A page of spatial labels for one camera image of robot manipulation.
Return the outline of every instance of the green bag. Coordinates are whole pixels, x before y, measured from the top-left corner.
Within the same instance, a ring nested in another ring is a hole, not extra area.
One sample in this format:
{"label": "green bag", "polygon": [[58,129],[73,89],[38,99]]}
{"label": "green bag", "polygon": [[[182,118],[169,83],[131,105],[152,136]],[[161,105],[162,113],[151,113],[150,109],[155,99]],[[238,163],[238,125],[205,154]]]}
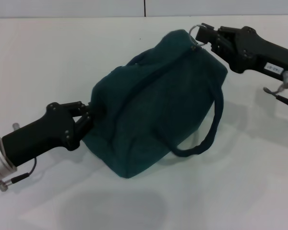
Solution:
{"label": "green bag", "polygon": [[[94,127],[87,147],[121,177],[146,170],[172,151],[201,154],[212,145],[223,112],[221,86],[227,69],[190,40],[184,30],[117,67],[92,92]],[[198,129],[211,105],[215,116],[204,141],[177,145]]]}

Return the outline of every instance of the white table surface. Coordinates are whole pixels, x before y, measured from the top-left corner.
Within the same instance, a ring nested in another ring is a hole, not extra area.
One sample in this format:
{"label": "white table surface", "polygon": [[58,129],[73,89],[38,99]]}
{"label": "white table surface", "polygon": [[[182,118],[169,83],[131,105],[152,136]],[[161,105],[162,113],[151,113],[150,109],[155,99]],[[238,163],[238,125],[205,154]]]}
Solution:
{"label": "white table surface", "polygon": [[[288,48],[288,16],[0,20],[0,136],[51,102],[88,102],[116,66],[202,22],[248,25]],[[187,160],[169,154],[129,180],[83,143],[41,155],[31,178],[0,192],[0,230],[288,230],[288,107],[262,90],[279,84],[229,71],[213,146]],[[212,117],[182,148],[203,139]]]}

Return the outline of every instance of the cable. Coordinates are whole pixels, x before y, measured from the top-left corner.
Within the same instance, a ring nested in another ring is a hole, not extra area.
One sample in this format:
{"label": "cable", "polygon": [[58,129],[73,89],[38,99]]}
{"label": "cable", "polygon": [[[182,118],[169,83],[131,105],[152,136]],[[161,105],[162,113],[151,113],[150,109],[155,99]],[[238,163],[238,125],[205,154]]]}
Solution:
{"label": "cable", "polygon": [[22,175],[13,177],[12,179],[10,179],[10,180],[8,180],[8,181],[6,182],[6,185],[9,186],[9,185],[11,185],[11,184],[15,184],[15,183],[17,183],[17,182],[20,182],[20,181],[22,181],[22,180],[25,179],[25,178],[28,178],[28,177],[34,172],[34,170],[35,170],[35,168],[36,168],[36,165],[37,165],[37,159],[36,159],[36,157],[35,157],[35,158],[34,158],[33,168],[32,168],[32,170],[31,170],[29,173],[27,172],[27,173],[24,173],[24,174],[22,174]]}
{"label": "cable", "polygon": [[37,159],[36,159],[36,157],[34,158],[34,165],[33,165],[33,168],[31,169],[31,171],[29,172],[29,175],[31,175],[33,172],[34,172],[34,170],[35,170],[35,168],[36,168],[36,165],[37,165]]}

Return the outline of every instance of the metal ring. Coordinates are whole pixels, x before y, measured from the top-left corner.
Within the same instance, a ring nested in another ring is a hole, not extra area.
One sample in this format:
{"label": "metal ring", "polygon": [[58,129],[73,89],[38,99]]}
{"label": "metal ring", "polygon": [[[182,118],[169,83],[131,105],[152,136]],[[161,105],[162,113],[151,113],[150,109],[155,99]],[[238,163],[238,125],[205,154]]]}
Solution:
{"label": "metal ring", "polygon": [[192,26],[192,28],[191,28],[190,31],[189,31],[190,40],[191,40],[191,42],[192,42],[194,45],[196,45],[196,46],[204,46],[204,45],[205,45],[205,43],[202,43],[202,44],[197,43],[196,40],[195,40],[195,39],[192,37],[192,35],[191,35],[192,30],[194,30],[196,27],[201,27],[201,26],[206,27],[205,25],[201,25],[201,24],[199,24],[199,25],[194,25],[194,26]]}

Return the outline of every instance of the bag strap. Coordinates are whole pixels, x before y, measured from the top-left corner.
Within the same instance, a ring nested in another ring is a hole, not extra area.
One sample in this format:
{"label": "bag strap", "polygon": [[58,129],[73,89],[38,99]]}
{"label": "bag strap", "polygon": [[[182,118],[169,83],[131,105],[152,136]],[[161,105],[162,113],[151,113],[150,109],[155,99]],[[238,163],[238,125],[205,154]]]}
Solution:
{"label": "bag strap", "polygon": [[158,134],[159,138],[161,138],[161,140],[167,145],[167,147],[175,155],[177,155],[179,157],[189,157],[191,155],[199,155],[199,154],[205,152],[206,150],[208,150],[212,146],[212,144],[215,140],[217,127],[219,125],[219,122],[221,120],[222,113],[223,113],[224,98],[223,98],[221,85],[217,85],[217,84],[213,83],[213,84],[210,84],[209,89],[210,89],[210,92],[211,92],[211,94],[214,98],[214,101],[215,101],[215,116],[213,118],[213,122],[212,122],[212,125],[210,127],[210,130],[209,130],[207,136],[205,137],[205,139],[202,141],[202,143],[200,145],[195,146],[192,149],[180,150],[176,147],[175,144],[173,144],[172,141],[170,141],[169,137],[167,136],[167,134],[165,133],[165,131],[162,128],[159,128],[157,130],[157,134]]}

